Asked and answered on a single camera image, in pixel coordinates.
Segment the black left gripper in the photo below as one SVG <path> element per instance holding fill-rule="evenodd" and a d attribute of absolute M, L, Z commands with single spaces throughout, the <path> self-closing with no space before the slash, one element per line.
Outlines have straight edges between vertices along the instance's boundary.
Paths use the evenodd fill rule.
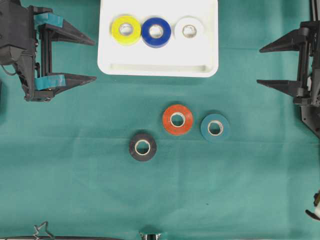
<path fill-rule="evenodd" d="M 35 79 L 37 31 L 42 41 L 94 46 L 94 40 L 47 7 L 23 7 L 19 0 L 0 2 L 0 65 L 13 66 L 27 102 L 48 102 L 57 94 L 95 81 L 95 76 L 54 73 Z"/>

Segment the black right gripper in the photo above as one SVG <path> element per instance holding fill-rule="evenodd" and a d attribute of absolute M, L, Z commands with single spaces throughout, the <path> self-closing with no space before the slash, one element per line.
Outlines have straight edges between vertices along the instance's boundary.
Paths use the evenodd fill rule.
<path fill-rule="evenodd" d="M 294 97 L 301 119 L 320 136 L 320 21 L 304 21 L 295 29 L 267 44 L 260 53 L 299 51 L 297 81 L 261 80 L 256 82 Z"/>

